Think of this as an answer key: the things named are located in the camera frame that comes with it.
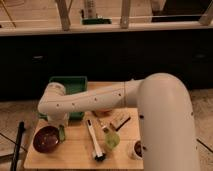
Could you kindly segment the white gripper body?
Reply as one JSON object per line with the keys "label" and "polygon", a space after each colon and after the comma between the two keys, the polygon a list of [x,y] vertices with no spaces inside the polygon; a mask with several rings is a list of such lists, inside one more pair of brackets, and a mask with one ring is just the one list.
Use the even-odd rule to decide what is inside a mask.
{"label": "white gripper body", "polygon": [[55,114],[55,115],[48,115],[48,123],[52,126],[59,127],[67,126],[69,121],[69,116],[67,114]]}

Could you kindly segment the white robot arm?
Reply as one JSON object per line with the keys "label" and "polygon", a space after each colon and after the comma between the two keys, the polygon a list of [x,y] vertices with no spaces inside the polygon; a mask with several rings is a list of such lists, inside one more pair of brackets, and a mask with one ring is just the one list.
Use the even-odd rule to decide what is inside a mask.
{"label": "white robot arm", "polygon": [[72,95],[50,83],[38,103],[49,116],[116,108],[137,110],[144,171],[200,171],[192,102],[174,75],[155,73]]}

